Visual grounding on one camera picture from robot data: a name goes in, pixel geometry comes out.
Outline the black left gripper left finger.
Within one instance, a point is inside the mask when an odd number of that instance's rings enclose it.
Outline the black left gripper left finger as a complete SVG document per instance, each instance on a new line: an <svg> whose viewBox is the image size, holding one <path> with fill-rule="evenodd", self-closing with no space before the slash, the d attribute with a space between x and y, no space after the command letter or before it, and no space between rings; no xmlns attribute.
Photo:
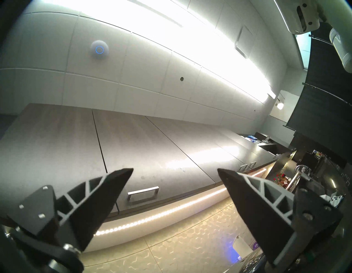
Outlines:
<svg viewBox="0 0 352 273"><path fill-rule="evenodd" d="M51 185L43 185L15 203L7 217L34 241L57 249L71 245L82 252L111 213L133 171L124 168L86 180L59 198Z"/></svg>

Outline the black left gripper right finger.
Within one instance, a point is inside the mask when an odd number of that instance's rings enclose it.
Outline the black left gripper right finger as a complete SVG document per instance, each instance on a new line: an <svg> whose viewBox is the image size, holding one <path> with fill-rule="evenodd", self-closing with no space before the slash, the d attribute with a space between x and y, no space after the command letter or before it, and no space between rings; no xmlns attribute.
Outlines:
<svg viewBox="0 0 352 273"><path fill-rule="evenodd" d="M273 181L218 168L237 212L271 266L291 266L331 237L342 213L310 189L289 192Z"/></svg>

